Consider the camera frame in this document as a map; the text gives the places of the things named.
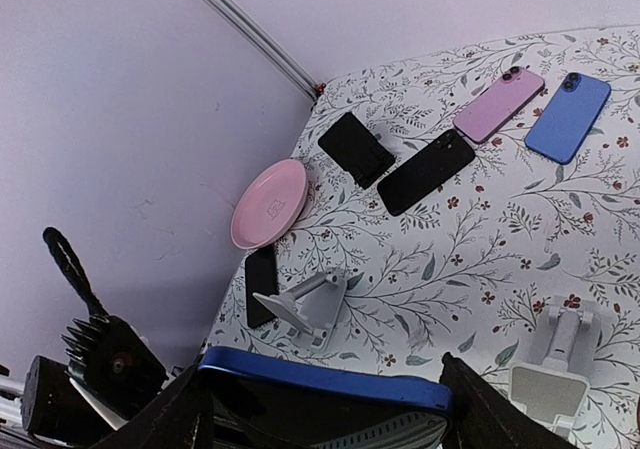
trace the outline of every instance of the floral tablecloth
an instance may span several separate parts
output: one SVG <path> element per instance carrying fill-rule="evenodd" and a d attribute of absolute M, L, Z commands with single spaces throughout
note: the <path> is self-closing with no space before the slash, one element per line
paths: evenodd
<path fill-rule="evenodd" d="M 400 217 L 357 187 L 317 140 L 353 112 L 400 164 L 510 66 L 548 89 L 477 159 Z M 528 151 L 527 131 L 567 72 L 613 93 L 577 158 L 559 166 Z M 286 323 L 250 330 L 241 266 L 205 346 L 309 364 L 438 380 L 446 351 L 504 392 L 552 295 L 598 303 L 603 320 L 593 389 L 570 441 L 635 447 L 640 391 L 640 26 L 533 34 L 385 64 L 331 81 L 293 158 L 308 201 L 278 241 L 281 290 L 343 267 L 349 290 L 328 350 L 297 349 Z"/>

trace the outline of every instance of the plate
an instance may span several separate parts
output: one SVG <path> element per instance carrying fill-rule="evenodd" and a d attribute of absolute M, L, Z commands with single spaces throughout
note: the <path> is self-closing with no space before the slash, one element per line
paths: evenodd
<path fill-rule="evenodd" d="M 307 198 L 307 173 L 301 162 L 275 163 L 251 183 L 231 220 L 231 239 L 240 249 L 277 241 L 293 225 Z"/>

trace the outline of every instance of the white wall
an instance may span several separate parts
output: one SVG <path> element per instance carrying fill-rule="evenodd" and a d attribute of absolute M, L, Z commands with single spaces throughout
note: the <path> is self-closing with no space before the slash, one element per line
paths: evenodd
<path fill-rule="evenodd" d="M 241 257 L 233 205 L 309 100 L 200 0 L 0 0 L 0 41 L 0 363 L 65 360 L 86 317 L 47 225 L 107 309 L 189 362 Z"/>
<path fill-rule="evenodd" d="M 638 0 L 235 0 L 319 79 L 467 43 L 640 22 Z"/>

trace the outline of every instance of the blue object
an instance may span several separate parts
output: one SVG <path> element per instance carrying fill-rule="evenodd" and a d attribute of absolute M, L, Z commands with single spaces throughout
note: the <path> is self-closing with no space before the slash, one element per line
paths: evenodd
<path fill-rule="evenodd" d="M 302 447 L 430 449 L 453 418 L 452 391 L 419 377 L 359 374 L 227 347 L 209 349 L 198 370 L 233 417 Z"/>
<path fill-rule="evenodd" d="M 559 164 L 569 164 L 602 111 L 611 86 L 572 72 L 535 123 L 525 144 Z"/>

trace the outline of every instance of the pink phone case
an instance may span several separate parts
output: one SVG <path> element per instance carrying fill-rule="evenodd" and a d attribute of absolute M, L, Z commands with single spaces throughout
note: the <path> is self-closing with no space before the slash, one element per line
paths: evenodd
<path fill-rule="evenodd" d="M 544 79 L 520 67 L 504 74 L 453 119 L 453 125 L 476 144 L 486 141 L 544 88 Z"/>

